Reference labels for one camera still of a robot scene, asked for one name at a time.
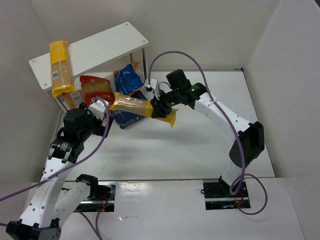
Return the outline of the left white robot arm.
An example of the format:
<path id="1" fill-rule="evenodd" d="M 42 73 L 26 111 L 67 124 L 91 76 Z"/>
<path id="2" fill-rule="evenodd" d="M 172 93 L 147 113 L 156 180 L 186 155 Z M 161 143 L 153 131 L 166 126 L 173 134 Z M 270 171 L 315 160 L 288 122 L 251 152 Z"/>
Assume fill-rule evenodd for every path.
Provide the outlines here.
<path id="1" fill-rule="evenodd" d="M 95 97 L 90 105 L 84 102 L 78 108 L 68 110 L 63 126 L 49 147 L 45 168 L 40 182 L 19 190 L 3 200 L 34 189 L 29 205 L 18 220 L 10 221 L 6 233 L 14 240 L 58 240 L 62 227 L 69 216 L 85 198 L 96 196 L 97 177 L 81 174 L 59 199 L 62 187 L 72 168 L 88 160 L 89 153 L 82 160 L 79 156 L 84 143 L 91 135 L 105 140 L 109 130 L 109 103 Z"/>

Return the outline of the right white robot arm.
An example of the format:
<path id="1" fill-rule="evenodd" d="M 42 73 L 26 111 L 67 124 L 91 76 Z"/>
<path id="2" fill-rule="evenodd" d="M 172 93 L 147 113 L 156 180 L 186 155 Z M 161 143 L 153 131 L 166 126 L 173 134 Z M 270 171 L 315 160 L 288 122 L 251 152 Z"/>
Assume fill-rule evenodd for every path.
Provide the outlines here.
<path id="1" fill-rule="evenodd" d="M 202 83 L 191 84 L 183 70 L 175 70 L 166 76 L 168 92 L 160 89 L 156 79 L 148 79 L 145 87 L 153 92 L 151 105 L 152 117 L 167 117 L 173 112 L 173 107 L 179 104 L 203 114 L 220 127 L 231 139 L 229 151 L 231 163 L 220 177 L 220 182 L 229 186 L 231 191 L 240 187 L 245 169 L 265 149 L 263 125 L 240 117 L 217 99 L 210 97 L 210 91 Z"/>

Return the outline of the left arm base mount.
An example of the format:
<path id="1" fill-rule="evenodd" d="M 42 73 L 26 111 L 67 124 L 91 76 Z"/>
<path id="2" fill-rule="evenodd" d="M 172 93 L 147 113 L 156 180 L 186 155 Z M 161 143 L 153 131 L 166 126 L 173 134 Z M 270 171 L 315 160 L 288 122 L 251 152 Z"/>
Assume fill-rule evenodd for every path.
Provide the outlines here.
<path id="1" fill-rule="evenodd" d="M 98 192 L 95 196 L 83 200 L 76 210 L 83 213 L 98 213 L 105 207 L 102 212 L 114 212 L 116 184 L 115 181 L 99 181 Z"/>

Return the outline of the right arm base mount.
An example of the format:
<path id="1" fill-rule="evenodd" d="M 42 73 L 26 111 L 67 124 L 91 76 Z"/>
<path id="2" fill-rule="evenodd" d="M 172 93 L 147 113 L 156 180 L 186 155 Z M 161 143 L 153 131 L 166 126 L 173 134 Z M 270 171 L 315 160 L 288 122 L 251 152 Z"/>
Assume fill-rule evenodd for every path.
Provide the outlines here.
<path id="1" fill-rule="evenodd" d="M 244 182 L 236 195 L 230 194 L 230 188 L 218 179 L 204 180 L 200 193 L 204 195 L 205 209 L 208 210 L 229 210 L 237 209 L 238 205 L 244 209 L 250 209 L 251 204 L 247 185 Z"/>

